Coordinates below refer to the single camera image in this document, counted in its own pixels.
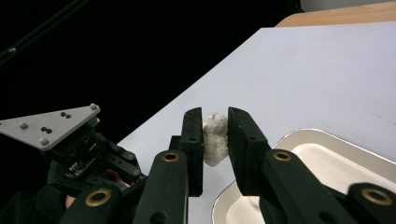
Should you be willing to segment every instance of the dark backdrop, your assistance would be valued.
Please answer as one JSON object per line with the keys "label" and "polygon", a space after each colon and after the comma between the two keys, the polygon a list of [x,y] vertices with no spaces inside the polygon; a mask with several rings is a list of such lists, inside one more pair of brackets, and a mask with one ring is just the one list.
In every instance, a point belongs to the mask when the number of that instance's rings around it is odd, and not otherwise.
{"label": "dark backdrop", "polygon": [[[0,52],[71,2],[2,1]],[[97,132],[118,143],[260,28],[295,12],[290,1],[214,2],[92,0],[78,7],[3,59],[0,119],[95,103],[102,110]],[[35,149],[3,135],[0,148],[1,205],[46,183],[50,162]]]}

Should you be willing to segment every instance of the white table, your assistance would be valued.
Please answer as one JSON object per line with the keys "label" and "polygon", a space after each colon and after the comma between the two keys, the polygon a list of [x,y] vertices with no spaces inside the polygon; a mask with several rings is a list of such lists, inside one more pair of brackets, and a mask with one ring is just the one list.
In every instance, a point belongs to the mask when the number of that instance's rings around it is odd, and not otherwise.
{"label": "white table", "polygon": [[[205,121],[213,112],[227,116],[229,106],[246,110],[271,146],[315,128],[395,162],[396,21],[262,28],[119,146],[148,174],[181,134],[184,112],[201,107]],[[204,193],[189,198],[189,224],[212,223],[213,204],[233,181],[229,158],[204,164]]]}

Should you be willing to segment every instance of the wooden surface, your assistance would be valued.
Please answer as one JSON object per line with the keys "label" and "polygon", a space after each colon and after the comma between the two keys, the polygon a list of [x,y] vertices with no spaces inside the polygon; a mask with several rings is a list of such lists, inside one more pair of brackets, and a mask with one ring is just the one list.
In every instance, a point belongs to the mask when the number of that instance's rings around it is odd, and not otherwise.
{"label": "wooden surface", "polygon": [[276,27],[396,21],[396,1],[358,7],[343,7],[288,16]]}

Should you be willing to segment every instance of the brass ring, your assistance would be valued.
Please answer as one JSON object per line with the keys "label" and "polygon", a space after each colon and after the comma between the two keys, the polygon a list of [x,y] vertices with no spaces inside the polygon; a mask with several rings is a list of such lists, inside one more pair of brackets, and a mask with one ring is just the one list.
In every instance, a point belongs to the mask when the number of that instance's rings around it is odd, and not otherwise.
{"label": "brass ring", "polygon": [[274,158],[279,161],[291,161],[291,156],[286,152],[276,152]]}
{"label": "brass ring", "polygon": [[[379,194],[382,199],[377,199],[374,197],[371,193]],[[388,194],[384,193],[383,191],[379,189],[362,189],[361,194],[365,199],[372,203],[377,203],[380,205],[391,205],[393,204],[392,199],[388,196]]]}
{"label": "brass ring", "polygon": [[[104,194],[105,196],[99,200],[94,199],[93,197],[97,194]],[[91,207],[96,207],[106,203],[111,198],[111,189],[97,189],[94,192],[91,192],[87,198],[85,199],[85,204]]]}
{"label": "brass ring", "polygon": [[164,161],[177,161],[178,158],[179,158],[178,154],[173,152],[166,153],[163,155]]}

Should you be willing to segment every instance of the rectangular tray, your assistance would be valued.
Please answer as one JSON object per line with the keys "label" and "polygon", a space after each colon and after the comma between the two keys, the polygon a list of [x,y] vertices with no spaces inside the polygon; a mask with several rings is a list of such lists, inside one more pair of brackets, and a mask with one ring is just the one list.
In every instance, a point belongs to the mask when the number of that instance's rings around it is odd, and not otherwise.
{"label": "rectangular tray", "polygon": [[[324,185],[347,194],[349,185],[369,182],[396,192],[396,164],[330,133],[301,129],[273,148],[295,153]],[[234,181],[216,199],[213,224],[265,223],[259,197],[245,197]]]}

